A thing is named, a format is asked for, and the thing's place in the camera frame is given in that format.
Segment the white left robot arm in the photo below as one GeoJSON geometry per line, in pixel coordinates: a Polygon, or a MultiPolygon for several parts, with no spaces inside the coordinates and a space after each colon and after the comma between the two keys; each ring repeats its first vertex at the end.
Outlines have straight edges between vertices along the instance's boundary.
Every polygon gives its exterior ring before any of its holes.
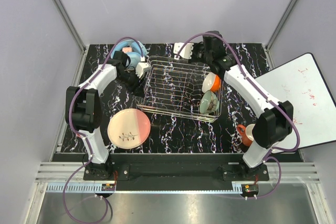
{"type": "Polygon", "coordinates": [[[66,90],[66,123],[76,136],[80,137],[87,149],[89,164],[95,164],[95,174],[103,180],[113,175],[112,165],[106,163],[109,152],[104,144],[100,125],[102,108],[100,95],[114,81],[125,85],[134,92],[140,85],[136,72],[128,70],[131,58],[122,51],[116,51],[95,72],[78,86],[66,90]]]}

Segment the pink and cream plate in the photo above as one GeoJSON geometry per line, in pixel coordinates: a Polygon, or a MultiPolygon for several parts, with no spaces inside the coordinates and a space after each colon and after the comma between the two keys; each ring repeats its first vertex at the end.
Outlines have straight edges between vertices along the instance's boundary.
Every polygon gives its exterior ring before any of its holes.
{"type": "Polygon", "coordinates": [[[124,109],[109,121],[107,134],[110,142],[129,150],[142,145],[149,137],[151,123],[148,116],[138,109],[124,109]]]}

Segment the wire dish rack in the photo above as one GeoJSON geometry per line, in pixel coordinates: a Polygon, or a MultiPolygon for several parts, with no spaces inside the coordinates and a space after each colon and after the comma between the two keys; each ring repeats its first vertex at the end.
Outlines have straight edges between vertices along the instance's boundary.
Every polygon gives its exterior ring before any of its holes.
{"type": "Polygon", "coordinates": [[[144,97],[137,102],[139,109],[204,122],[214,122],[220,117],[223,85],[215,92],[218,109],[208,114],[199,111],[204,95],[202,84],[211,72],[208,65],[161,56],[150,56],[149,64],[144,97]]]}

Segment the orange and white bowl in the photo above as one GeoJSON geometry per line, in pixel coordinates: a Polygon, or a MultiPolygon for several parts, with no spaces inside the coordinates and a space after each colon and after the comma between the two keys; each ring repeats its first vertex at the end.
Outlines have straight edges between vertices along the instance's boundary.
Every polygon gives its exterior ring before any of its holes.
{"type": "Polygon", "coordinates": [[[216,92],[221,86],[221,79],[218,75],[210,72],[203,81],[202,92],[206,93],[208,90],[216,92]]]}

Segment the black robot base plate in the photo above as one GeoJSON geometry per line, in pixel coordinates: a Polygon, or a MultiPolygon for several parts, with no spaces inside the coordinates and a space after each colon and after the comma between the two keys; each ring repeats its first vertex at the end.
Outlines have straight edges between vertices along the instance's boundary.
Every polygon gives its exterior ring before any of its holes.
{"type": "Polygon", "coordinates": [[[266,165],[248,168],[241,154],[111,154],[89,165],[84,180],[117,180],[117,191],[230,190],[233,182],[268,182],[266,165]]]}

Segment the green ceramic bowl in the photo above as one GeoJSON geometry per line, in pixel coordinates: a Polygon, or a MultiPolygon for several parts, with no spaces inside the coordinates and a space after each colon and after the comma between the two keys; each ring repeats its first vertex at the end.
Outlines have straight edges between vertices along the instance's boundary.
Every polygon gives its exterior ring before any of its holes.
{"type": "Polygon", "coordinates": [[[203,95],[199,104],[200,114],[211,114],[219,108],[219,100],[214,92],[208,90],[203,95]]]}

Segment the white paper plate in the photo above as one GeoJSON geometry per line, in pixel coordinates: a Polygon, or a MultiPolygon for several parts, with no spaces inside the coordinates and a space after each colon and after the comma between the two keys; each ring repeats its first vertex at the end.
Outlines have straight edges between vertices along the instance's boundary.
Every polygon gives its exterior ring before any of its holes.
{"type": "Polygon", "coordinates": [[[183,58],[185,47],[183,42],[176,42],[173,47],[173,54],[175,59],[183,58]]]}

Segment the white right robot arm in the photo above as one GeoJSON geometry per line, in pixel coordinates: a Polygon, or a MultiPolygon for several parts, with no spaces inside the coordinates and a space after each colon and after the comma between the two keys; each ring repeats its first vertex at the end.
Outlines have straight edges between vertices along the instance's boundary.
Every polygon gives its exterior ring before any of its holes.
{"type": "Polygon", "coordinates": [[[300,135],[293,123],[293,105],[281,102],[267,92],[240,62],[234,49],[217,31],[201,33],[204,52],[201,61],[212,73],[234,88],[256,115],[252,129],[253,141],[243,155],[244,164],[238,167],[239,176],[250,180],[257,174],[257,166],[265,162],[277,144],[291,133],[300,143],[300,135]]]}

